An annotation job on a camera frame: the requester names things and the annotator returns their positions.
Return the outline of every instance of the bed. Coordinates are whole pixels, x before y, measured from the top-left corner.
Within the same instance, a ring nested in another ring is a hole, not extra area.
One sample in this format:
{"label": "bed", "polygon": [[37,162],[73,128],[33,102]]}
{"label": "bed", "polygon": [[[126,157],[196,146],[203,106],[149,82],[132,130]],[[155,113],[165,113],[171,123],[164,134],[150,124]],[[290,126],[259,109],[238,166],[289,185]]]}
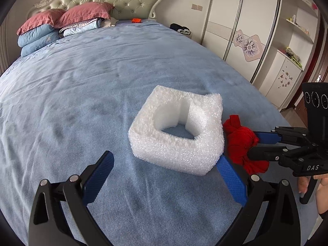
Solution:
{"label": "bed", "polygon": [[[4,217],[27,245],[40,180],[64,181],[110,150],[114,169],[88,209],[114,245],[215,245],[241,206],[216,168],[198,177],[134,157],[128,140],[134,117],[154,87],[163,85],[203,95],[220,93],[222,121],[238,114],[242,125],[261,131],[288,123],[227,63],[157,23],[155,7],[161,0],[42,0],[27,15],[88,1],[113,3],[112,14],[120,20],[116,27],[60,39],[19,58],[0,78]],[[143,19],[141,24],[129,20],[136,17]],[[304,244],[318,215],[315,201],[301,205],[296,178],[276,163],[262,178],[291,182]],[[68,208],[64,211],[74,237],[83,241]]]}

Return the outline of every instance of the wardrobe door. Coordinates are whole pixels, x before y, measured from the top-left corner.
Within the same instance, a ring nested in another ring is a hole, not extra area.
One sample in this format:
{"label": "wardrobe door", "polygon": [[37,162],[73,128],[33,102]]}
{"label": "wardrobe door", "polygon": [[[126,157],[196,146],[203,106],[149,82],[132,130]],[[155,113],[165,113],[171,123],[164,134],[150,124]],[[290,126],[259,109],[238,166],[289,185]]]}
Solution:
{"label": "wardrobe door", "polygon": [[235,23],[240,0],[212,0],[202,45],[223,58]]}
{"label": "wardrobe door", "polygon": [[248,81],[256,68],[274,23],[278,0],[243,0],[226,62]]}

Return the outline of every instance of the dark clothing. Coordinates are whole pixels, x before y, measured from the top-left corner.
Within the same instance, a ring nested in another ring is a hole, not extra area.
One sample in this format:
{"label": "dark clothing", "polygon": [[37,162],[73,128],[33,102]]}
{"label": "dark clothing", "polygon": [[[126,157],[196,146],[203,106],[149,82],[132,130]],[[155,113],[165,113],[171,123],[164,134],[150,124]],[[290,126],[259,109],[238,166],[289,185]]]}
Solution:
{"label": "dark clothing", "polygon": [[180,26],[178,24],[173,23],[173,24],[171,24],[170,29],[173,29],[175,31],[178,31],[179,29],[185,30],[185,29],[188,29],[188,28],[187,27],[182,27],[182,26]]}
{"label": "dark clothing", "polygon": [[306,242],[304,246],[327,246],[328,245],[328,211],[320,214],[323,219],[322,223]]}

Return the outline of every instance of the human hand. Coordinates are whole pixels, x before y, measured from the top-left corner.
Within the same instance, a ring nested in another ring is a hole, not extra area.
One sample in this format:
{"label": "human hand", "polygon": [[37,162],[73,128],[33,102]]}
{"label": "human hand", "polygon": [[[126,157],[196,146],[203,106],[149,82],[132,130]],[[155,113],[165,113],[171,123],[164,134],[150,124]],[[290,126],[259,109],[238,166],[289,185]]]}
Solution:
{"label": "human hand", "polygon": [[[298,177],[297,178],[297,186],[298,186],[299,193],[306,193],[307,192],[307,188],[309,186],[310,178],[311,177]],[[313,176],[313,178],[321,180],[318,189],[320,189],[321,186],[328,185],[328,174]]]}

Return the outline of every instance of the pillowcase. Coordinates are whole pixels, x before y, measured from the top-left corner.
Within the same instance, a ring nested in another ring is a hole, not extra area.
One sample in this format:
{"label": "pillowcase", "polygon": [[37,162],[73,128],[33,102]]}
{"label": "pillowcase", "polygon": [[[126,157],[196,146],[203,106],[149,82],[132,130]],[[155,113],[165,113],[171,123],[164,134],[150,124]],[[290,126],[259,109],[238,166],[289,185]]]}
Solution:
{"label": "pillowcase", "polygon": [[50,24],[55,26],[57,20],[66,12],[64,9],[49,9],[40,12],[29,18],[17,31],[17,35],[22,35],[31,29],[34,29],[42,24]]}
{"label": "pillowcase", "polygon": [[114,6],[107,2],[87,2],[74,6],[58,19],[55,28],[64,28],[93,18],[110,19],[109,11],[113,8]]}
{"label": "pillowcase", "polygon": [[47,46],[48,44],[57,41],[58,39],[59,32],[58,29],[56,29],[53,32],[47,34],[46,36],[43,36],[42,38],[38,39],[37,41],[25,45],[22,48],[21,57],[25,57],[31,53],[34,53],[35,51],[43,48],[44,46]]}
{"label": "pillowcase", "polygon": [[18,37],[18,46],[24,47],[29,43],[35,42],[43,36],[52,32],[54,29],[55,28],[50,24],[43,24],[34,29],[31,29]]}

